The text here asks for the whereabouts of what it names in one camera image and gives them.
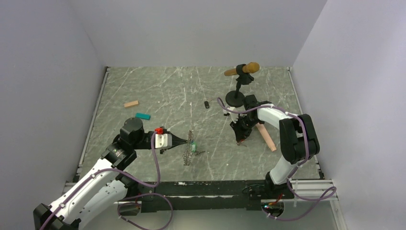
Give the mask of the red tag key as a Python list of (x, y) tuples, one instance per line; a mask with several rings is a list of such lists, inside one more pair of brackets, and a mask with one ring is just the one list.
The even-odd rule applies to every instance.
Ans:
[(246, 145), (244, 144), (244, 140), (237, 142), (237, 145), (246, 147)]

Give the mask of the green tag key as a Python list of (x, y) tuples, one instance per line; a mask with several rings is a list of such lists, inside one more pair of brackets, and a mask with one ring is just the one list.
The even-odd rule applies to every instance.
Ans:
[(192, 155), (195, 155), (195, 156), (197, 156), (197, 155), (199, 155), (199, 154), (202, 154), (202, 153), (205, 153), (204, 150), (198, 150), (198, 149), (197, 149), (197, 145), (196, 145), (195, 142), (193, 142), (193, 143), (191, 144), (190, 150), (191, 150), (191, 154), (192, 154)]

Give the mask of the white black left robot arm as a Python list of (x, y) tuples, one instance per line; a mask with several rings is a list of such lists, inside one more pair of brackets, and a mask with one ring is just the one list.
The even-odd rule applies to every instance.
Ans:
[[(127, 119), (119, 134), (83, 178), (50, 205), (39, 204), (34, 209), (34, 228), (80, 230), (109, 204), (141, 197), (140, 189), (154, 189), (160, 184), (156, 151), (163, 153), (188, 143), (188, 140), (163, 127), (146, 133), (141, 119)], [(143, 182), (124, 171), (137, 158), (137, 150), (152, 151), (157, 170), (155, 183)]]

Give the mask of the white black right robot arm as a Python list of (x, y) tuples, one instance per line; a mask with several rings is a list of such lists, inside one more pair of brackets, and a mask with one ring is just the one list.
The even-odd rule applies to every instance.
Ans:
[(270, 199), (282, 194), (282, 184), (286, 183), (296, 170), (320, 151), (320, 145), (311, 117), (297, 115), (283, 110), (269, 101), (257, 101), (249, 95), (243, 102), (244, 111), (226, 107), (224, 112), (232, 116), (231, 127), (238, 143), (246, 140), (257, 124), (269, 124), (278, 129), (280, 151), (276, 166), (267, 173), (269, 183), (264, 193)]

